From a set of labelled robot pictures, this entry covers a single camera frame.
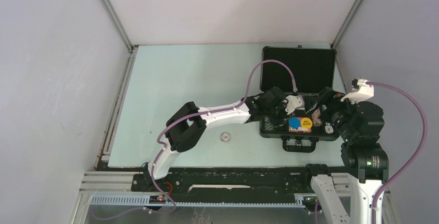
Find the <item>blue round button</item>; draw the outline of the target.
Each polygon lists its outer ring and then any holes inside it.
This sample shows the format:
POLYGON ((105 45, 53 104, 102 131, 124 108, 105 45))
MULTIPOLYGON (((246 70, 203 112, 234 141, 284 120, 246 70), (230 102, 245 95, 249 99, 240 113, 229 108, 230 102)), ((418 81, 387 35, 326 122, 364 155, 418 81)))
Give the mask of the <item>blue round button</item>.
POLYGON ((299 117, 292 117, 288 120, 289 127, 292 129, 298 129, 301 127, 301 121, 299 117))

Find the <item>yellow round button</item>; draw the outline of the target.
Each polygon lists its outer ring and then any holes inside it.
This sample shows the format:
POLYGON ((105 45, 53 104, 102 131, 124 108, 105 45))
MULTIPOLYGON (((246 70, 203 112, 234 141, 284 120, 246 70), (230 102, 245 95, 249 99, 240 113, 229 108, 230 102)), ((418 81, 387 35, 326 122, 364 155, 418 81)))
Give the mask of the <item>yellow round button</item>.
POLYGON ((300 127, 304 129, 311 129, 313 127, 313 122, 308 117, 303 117, 300 119, 300 127))

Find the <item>grey poker chip stack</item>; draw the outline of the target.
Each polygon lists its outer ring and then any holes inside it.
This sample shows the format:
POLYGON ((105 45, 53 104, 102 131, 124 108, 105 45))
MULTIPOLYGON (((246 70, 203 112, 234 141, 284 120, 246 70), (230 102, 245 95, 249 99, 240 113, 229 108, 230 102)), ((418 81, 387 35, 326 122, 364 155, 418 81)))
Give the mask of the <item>grey poker chip stack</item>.
POLYGON ((229 142, 229 141, 230 141, 230 138, 231 138, 231 136, 230 136, 230 134, 227 133, 227 132, 222 133, 221 136, 220 136, 220 140, 221 140, 222 142, 229 142))

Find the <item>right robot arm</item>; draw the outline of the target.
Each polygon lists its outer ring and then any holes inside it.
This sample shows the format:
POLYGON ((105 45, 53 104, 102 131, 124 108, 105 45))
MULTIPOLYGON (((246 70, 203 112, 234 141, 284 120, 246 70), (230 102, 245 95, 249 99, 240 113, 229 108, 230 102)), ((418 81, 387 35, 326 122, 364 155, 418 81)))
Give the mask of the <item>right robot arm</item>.
POLYGON ((343 139, 341 158, 350 188, 350 213, 347 214, 325 165, 316 171, 307 165, 308 174, 301 185, 315 192, 329 223, 382 223, 380 209, 384 193, 379 188, 388 182, 389 159, 378 143, 384 127, 383 110, 369 101, 354 102, 327 87, 317 94, 311 109, 319 107, 330 118, 343 139))

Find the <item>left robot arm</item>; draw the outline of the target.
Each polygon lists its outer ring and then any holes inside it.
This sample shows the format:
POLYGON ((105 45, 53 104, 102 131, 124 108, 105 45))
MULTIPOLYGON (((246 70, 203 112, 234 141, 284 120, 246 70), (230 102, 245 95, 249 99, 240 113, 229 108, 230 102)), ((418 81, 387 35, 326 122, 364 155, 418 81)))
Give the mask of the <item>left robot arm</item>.
POLYGON ((177 157, 194 148, 209 128, 258 122, 265 117, 284 122, 295 110, 291 104, 297 95, 273 87, 253 96, 245 93, 241 100, 218 107, 198 107, 192 101, 185 103, 158 135, 157 143, 163 147, 145 165, 144 185, 151 191, 160 190, 177 157))

